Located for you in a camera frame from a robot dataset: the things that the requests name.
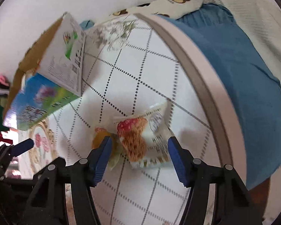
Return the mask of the white diamond pattern folding table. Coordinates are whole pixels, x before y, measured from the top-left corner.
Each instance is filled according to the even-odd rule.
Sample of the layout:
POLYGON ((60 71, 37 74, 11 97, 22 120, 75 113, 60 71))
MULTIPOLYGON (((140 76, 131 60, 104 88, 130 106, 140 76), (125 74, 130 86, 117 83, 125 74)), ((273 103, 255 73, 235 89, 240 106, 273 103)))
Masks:
POLYGON ((104 135, 108 165, 88 188, 102 224, 178 224, 188 189, 179 181, 171 136, 203 163, 235 167, 247 177, 245 144, 215 49, 214 32, 187 29, 156 15, 122 15, 83 31, 70 14, 33 45, 39 67, 23 73, 13 107, 19 139, 34 147, 19 156, 23 179, 54 159, 73 167, 68 205, 81 161, 104 135))

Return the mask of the cardboard milk carton box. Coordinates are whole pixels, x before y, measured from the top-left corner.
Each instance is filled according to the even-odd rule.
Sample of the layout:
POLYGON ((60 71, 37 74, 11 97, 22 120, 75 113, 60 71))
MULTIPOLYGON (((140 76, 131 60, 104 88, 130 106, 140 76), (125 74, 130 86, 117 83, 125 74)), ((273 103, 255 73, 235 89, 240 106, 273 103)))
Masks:
POLYGON ((28 130, 81 96, 86 34, 65 12, 28 49, 11 84, 3 124, 28 130))

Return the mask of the white bear print pillow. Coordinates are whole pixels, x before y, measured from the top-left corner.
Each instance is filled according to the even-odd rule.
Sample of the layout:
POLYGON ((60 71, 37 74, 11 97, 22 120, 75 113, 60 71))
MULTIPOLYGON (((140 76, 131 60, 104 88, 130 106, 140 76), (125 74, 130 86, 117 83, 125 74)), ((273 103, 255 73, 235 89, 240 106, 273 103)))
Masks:
POLYGON ((109 17, 114 18, 126 14, 140 13, 144 15, 156 14, 172 19, 179 19, 188 13, 200 9, 202 4, 203 0, 156 0, 117 11, 109 17))

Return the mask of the light blue folded towel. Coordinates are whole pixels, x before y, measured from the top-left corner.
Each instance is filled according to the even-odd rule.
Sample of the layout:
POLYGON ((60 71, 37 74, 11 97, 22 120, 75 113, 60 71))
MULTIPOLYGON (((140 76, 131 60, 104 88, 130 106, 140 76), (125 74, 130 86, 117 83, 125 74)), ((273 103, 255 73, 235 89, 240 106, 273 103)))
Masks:
POLYGON ((85 31, 85 30, 93 27, 94 26, 94 22, 91 21, 91 20, 85 20, 82 23, 80 23, 80 26, 81 26, 81 29, 85 31))

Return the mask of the yellow egg yolk pastry packet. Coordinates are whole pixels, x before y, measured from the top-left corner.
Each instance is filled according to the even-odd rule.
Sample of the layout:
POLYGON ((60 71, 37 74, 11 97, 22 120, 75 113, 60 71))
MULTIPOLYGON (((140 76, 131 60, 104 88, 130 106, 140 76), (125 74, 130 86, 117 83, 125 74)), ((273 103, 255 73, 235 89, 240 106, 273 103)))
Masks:
POLYGON ((109 132, 106 128, 98 126, 94 130, 92 139, 92 149, 98 149, 101 145, 105 146, 107 143, 107 138, 111 141, 110 144, 110 157, 108 159, 107 168, 109 171, 114 169, 120 160, 121 153, 123 152, 120 140, 115 133, 109 132))

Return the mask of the blue bed sheet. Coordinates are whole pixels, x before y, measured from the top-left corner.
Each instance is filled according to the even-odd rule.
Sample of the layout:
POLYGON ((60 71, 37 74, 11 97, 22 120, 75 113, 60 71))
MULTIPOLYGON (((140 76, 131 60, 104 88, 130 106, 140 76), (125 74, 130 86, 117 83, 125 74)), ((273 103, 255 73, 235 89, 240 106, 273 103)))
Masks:
POLYGON ((244 137, 246 186, 256 187, 281 165, 279 80, 225 7, 204 4, 169 22, 196 43, 224 84, 244 137))

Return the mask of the white strawberry cookie packet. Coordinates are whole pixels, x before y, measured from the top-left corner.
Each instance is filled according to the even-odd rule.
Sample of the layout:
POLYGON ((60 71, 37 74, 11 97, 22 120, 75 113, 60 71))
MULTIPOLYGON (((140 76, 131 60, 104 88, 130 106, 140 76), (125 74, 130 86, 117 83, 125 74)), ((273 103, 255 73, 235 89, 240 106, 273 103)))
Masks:
POLYGON ((166 124, 168 102, 154 104, 138 115, 114 117, 117 136, 133 169, 171 166, 166 124))

